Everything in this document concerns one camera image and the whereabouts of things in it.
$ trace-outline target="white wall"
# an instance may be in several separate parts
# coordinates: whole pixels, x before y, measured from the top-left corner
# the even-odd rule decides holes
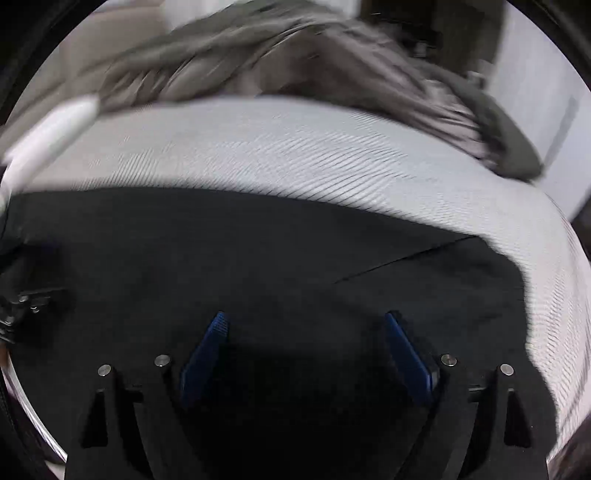
[[[501,44],[488,93],[513,118],[547,160],[572,98],[582,94],[579,76],[562,52],[508,2]]]
[[[195,18],[211,15],[238,1],[245,2],[246,0],[164,0],[163,9],[168,19],[168,26],[172,30],[173,28],[189,23]],[[316,1],[340,10],[350,17],[359,15],[359,9],[361,8],[361,0]]]
[[[572,220],[591,194],[591,92],[585,91],[579,110],[544,176],[537,182]]]
[[[591,92],[554,43],[505,6],[504,30],[488,92],[538,150],[535,183],[573,219],[591,193]]]

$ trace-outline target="metal screw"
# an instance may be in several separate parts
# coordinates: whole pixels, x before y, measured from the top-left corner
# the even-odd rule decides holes
[[[454,365],[457,364],[457,359],[453,355],[446,353],[445,355],[441,356],[441,362],[443,365],[445,365],[447,367],[453,367]]]
[[[107,365],[107,364],[101,365],[99,367],[98,373],[99,373],[99,376],[106,377],[107,375],[109,375],[111,373],[111,366]]]
[[[513,370],[513,367],[510,366],[509,364],[502,364],[501,365],[501,372],[503,372],[507,377],[510,377],[511,375],[513,375],[515,373],[515,370]]]
[[[154,359],[154,365],[157,367],[166,367],[170,363],[170,357],[168,355],[159,355]]]

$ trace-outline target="blue gripper pad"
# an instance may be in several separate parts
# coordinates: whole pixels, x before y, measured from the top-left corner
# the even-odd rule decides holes
[[[386,314],[387,342],[392,360],[413,402],[429,406],[439,380],[439,368],[430,352],[421,351],[422,342],[406,332],[401,323],[402,317],[397,312]]]
[[[219,349],[228,341],[229,323],[223,312],[218,312],[203,335],[187,365],[181,372],[180,400],[189,408],[201,399],[219,357]]]

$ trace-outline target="textured fabric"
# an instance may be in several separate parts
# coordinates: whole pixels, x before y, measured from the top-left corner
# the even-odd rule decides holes
[[[105,111],[234,93],[286,93],[382,113],[488,167],[501,152],[473,113],[394,40],[307,0],[231,5],[122,55],[100,90]]]
[[[556,402],[557,448],[589,412],[591,269],[541,190],[398,123],[286,98],[215,99],[101,119],[28,189],[136,184],[306,198],[482,236],[523,274],[527,348]]]

